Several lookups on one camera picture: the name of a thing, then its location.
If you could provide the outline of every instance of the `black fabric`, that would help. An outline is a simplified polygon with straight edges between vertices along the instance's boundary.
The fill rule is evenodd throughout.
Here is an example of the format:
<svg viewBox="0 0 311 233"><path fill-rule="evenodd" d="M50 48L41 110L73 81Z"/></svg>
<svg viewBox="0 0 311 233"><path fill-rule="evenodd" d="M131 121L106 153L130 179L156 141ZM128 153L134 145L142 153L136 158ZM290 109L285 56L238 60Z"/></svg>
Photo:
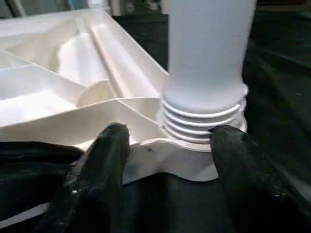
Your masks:
<svg viewBox="0 0 311 233"><path fill-rule="evenodd" d="M211 147L237 232L311 231L311 203L248 134L216 127Z"/></svg>
<svg viewBox="0 0 311 233"><path fill-rule="evenodd" d="M0 142L1 163L70 164L77 161L83 151L76 147L43 142Z"/></svg>
<svg viewBox="0 0 311 233"><path fill-rule="evenodd" d="M311 68L311 14L257 11L251 40L261 50Z"/></svg>
<svg viewBox="0 0 311 233"><path fill-rule="evenodd" d="M129 154L126 126L107 126L68 174L34 233L114 232Z"/></svg>
<svg viewBox="0 0 311 233"><path fill-rule="evenodd" d="M119 233L234 233L218 181L156 174L123 188Z"/></svg>

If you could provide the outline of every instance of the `plastic compartment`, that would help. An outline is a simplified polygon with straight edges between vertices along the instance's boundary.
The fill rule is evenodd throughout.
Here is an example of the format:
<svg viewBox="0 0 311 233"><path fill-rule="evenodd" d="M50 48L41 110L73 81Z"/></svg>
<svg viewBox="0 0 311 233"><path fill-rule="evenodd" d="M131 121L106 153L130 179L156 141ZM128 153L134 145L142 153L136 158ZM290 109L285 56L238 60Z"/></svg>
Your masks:
<svg viewBox="0 0 311 233"><path fill-rule="evenodd" d="M132 145L165 137L156 113L167 73L104 9L0 22L8 26L1 140L86 149L111 122L128 126Z"/></svg>

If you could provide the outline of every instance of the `gloved finger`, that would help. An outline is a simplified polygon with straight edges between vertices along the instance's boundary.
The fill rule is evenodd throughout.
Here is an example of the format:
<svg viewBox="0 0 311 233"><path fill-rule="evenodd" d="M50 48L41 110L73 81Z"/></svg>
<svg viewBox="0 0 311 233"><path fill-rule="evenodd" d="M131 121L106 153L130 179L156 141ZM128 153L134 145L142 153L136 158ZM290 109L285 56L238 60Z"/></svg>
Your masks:
<svg viewBox="0 0 311 233"><path fill-rule="evenodd" d="M231 126L212 130L211 148L228 212L239 233L311 230L308 209L291 183L248 134Z"/></svg>
<svg viewBox="0 0 311 233"><path fill-rule="evenodd" d="M70 165L21 163L0 165L0 223L40 204L50 202Z"/></svg>
<svg viewBox="0 0 311 233"><path fill-rule="evenodd" d="M0 163L69 164L83 153L76 147L43 142L0 142Z"/></svg>
<svg viewBox="0 0 311 233"><path fill-rule="evenodd" d="M113 232L129 154L126 126L114 123L105 128L68 175L34 232Z"/></svg>

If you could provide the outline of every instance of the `black rubber glove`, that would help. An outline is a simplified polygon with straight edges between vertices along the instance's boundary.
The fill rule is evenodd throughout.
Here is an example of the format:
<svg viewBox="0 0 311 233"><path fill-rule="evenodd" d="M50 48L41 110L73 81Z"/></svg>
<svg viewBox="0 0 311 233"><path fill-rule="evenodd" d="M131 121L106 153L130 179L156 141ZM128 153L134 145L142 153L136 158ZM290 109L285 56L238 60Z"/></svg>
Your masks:
<svg viewBox="0 0 311 233"><path fill-rule="evenodd" d="M82 154L48 143L0 142L0 231L16 221L8 219L51 202Z"/></svg>
<svg viewBox="0 0 311 233"><path fill-rule="evenodd" d="M211 147L237 233L311 232L310 203L248 134L216 127Z"/></svg>
<svg viewBox="0 0 311 233"><path fill-rule="evenodd" d="M113 232L129 155L128 129L109 125L72 169L34 232Z"/></svg>

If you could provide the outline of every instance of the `white plastic cylinder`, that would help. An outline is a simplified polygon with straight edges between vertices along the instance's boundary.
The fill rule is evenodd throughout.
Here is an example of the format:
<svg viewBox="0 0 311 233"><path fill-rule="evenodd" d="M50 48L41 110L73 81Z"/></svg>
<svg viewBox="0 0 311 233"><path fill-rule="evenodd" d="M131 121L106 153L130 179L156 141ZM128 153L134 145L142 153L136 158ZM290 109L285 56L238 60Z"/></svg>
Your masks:
<svg viewBox="0 0 311 233"><path fill-rule="evenodd" d="M163 93L165 131L209 144L209 129L246 130L242 66L256 0L170 0L170 77Z"/></svg>
<svg viewBox="0 0 311 233"><path fill-rule="evenodd" d="M87 0L89 8L101 8L108 6L107 0Z"/></svg>

